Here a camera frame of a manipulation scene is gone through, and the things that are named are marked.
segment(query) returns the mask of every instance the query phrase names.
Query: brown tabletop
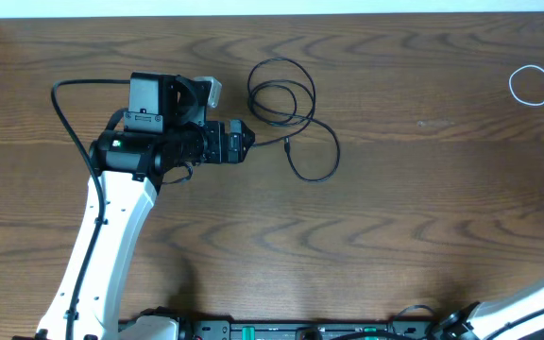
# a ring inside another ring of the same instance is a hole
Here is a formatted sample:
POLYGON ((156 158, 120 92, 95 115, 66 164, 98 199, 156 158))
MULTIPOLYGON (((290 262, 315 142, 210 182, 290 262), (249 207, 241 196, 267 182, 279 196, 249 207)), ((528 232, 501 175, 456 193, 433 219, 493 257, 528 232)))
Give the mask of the brown tabletop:
MULTIPOLYGON (((52 83, 134 70, 214 76, 224 88, 210 119, 244 119, 260 142, 287 129, 250 115, 247 75, 277 56, 314 78, 316 117, 341 141, 336 175, 298 180, 276 144, 164 187, 122 317, 161 305, 385 319, 416 303, 445 313, 506 297, 544 276, 544 107, 507 88, 521 65, 544 67, 544 14, 0 20, 0 338, 35 331, 83 216, 89 174, 52 110, 52 83)), ((301 79, 275 66, 260 80, 278 75, 301 79)), ((544 97, 540 74, 515 85, 544 97)), ((67 87, 59 98, 88 144, 127 105, 128 87, 67 87)), ((305 176, 332 165, 320 127, 292 149, 305 176)))

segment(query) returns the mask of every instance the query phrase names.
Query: white wall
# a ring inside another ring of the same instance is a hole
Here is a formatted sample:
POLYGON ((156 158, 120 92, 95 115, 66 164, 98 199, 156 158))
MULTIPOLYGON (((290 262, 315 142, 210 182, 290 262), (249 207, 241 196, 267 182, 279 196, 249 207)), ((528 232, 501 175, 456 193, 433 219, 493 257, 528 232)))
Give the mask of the white wall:
POLYGON ((0 18, 544 11, 544 0, 0 0, 0 18))

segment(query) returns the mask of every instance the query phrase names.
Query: wooden table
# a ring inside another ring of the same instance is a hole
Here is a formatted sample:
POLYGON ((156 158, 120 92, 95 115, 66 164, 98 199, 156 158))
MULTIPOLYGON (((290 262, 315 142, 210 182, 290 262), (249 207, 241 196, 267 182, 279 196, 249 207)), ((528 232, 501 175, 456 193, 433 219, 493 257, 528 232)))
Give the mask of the wooden table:
MULTIPOLYGON (((52 110, 52 83, 215 76, 224 89, 210 119, 244 119, 265 141, 286 130, 250 116, 246 80, 276 56, 312 74, 316 117, 341 140, 337 174, 302 182, 277 144, 163 188, 122 317, 163 305, 384 319, 415 303, 450 312, 544 276, 544 107, 507 88, 521 65, 544 66, 544 14, 0 20, 0 338, 34 332, 83 215, 88 172, 52 110)), ((261 79, 284 74, 299 78, 270 67, 261 79)), ((542 99, 544 78, 522 74, 516 89, 542 99)), ((127 102, 126 86, 60 91, 86 144, 127 102)), ((332 151, 319 127, 293 140, 307 176, 326 172, 332 151)))

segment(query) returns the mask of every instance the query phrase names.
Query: white cable loop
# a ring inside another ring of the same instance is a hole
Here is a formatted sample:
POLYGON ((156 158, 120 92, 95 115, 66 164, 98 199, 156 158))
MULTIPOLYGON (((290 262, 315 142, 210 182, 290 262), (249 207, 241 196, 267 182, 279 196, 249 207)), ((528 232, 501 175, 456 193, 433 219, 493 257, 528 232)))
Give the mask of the white cable loop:
POLYGON ((511 95, 514 96, 514 98, 516 98, 516 100, 518 102, 520 102, 521 104, 524 104, 524 105, 528 105, 528 106, 533 106, 533 107, 538 107, 538 106, 542 106, 544 105, 544 99, 542 102, 540 103, 531 103, 531 102, 527 102, 527 101, 524 101, 524 100, 521 100, 519 99, 519 97, 516 95, 516 93, 514 92, 514 88, 512 86, 512 79, 513 77, 516 75, 517 72, 521 71, 521 70, 524 70, 524 69, 527 69, 527 68, 533 68, 533 69, 537 69, 538 71, 542 72, 544 74, 544 69, 540 66, 536 66, 536 65, 525 65, 525 66, 522 66, 520 68, 518 68, 516 70, 516 72, 514 72, 513 74, 511 74, 511 76, 509 77, 509 91, 511 91, 511 95))

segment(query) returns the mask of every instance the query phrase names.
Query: white arm segment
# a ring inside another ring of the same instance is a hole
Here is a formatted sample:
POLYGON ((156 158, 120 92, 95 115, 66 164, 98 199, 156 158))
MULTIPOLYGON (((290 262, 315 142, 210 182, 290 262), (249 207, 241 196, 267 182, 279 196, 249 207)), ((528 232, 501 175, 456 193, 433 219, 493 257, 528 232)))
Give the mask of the white arm segment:
MULTIPOLYGON (((481 340, 508 323, 544 309, 544 279, 512 297, 478 305, 467 320, 481 340)), ((544 314, 497 336, 496 340, 517 340, 544 329, 544 314)))
MULTIPOLYGON (((130 173, 105 171, 99 180, 107 201, 104 219, 108 223, 102 225, 81 285, 73 340, 83 340, 87 334, 97 336, 98 340, 119 338, 119 304, 129 264, 142 225, 157 198, 155 187, 147 178, 140 182, 132 180, 130 173)), ((91 178, 88 189, 85 216, 66 273, 37 329, 47 330, 48 339, 65 339, 64 314, 69 308, 77 274, 94 232, 98 197, 91 178)))

